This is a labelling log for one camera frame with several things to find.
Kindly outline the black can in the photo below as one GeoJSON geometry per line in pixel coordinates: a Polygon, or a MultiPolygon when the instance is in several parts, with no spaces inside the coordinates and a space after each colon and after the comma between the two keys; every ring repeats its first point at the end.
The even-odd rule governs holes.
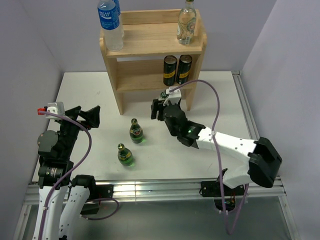
{"type": "Polygon", "coordinates": [[[189,79],[192,66],[192,56],[188,54],[181,55],[178,62],[176,82],[179,85],[186,83],[189,79]]]}
{"type": "Polygon", "coordinates": [[[163,60],[163,83],[172,86],[176,81],[177,58],[167,55],[163,60]]]}

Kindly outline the clear glass bottle green cap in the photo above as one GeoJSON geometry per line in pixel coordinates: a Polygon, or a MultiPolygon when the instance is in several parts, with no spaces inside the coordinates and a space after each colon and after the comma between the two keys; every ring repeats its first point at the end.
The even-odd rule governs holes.
{"type": "Polygon", "coordinates": [[[178,15],[176,38],[181,45],[189,45],[192,42],[197,22],[197,13],[194,8],[194,0],[186,0],[178,15]]]}

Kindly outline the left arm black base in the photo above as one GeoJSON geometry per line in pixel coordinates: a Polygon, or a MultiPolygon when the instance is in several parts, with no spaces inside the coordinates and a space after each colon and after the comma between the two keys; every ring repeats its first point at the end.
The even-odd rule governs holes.
{"type": "Polygon", "coordinates": [[[96,215],[100,209],[101,201],[93,201],[94,199],[112,198],[114,192],[113,184],[98,184],[93,193],[89,195],[89,202],[85,203],[81,210],[81,215],[96,215]]]}

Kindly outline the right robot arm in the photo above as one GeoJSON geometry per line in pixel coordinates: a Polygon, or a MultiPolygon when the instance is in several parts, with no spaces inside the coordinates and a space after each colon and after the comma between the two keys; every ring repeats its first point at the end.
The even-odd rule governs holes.
{"type": "Polygon", "coordinates": [[[227,195],[234,188],[248,183],[273,187],[282,158],[269,139],[244,139],[213,131],[188,120],[179,103],[164,99],[152,101],[150,117],[164,121],[169,133],[187,147],[212,150],[242,162],[237,169],[226,169],[220,173],[222,179],[216,183],[220,194],[227,195]]]}

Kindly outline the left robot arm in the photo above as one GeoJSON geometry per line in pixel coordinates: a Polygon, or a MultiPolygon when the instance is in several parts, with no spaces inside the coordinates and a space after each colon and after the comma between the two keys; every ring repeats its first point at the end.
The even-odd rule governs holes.
{"type": "Polygon", "coordinates": [[[70,240],[84,204],[98,197],[94,176],[76,175],[79,166],[70,158],[80,131],[86,134],[100,125],[100,106],[82,111],[64,109],[62,102],[38,108],[37,113],[59,123],[58,131],[46,130],[37,139],[39,207],[35,240],[70,240]]]}

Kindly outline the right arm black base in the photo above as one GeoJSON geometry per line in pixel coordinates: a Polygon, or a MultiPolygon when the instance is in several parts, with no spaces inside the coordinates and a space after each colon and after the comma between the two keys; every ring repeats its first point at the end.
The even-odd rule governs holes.
{"type": "MultiPolygon", "coordinates": [[[[235,188],[230,188],[223,185],[223,191],[225,197],[242,196],[245,193],[245,185],[239,185],[235,188]]],[[[205,180],[200,182],[199,194],[206,197],[220,198],[221,188],[218,180],[205,180]]]]}

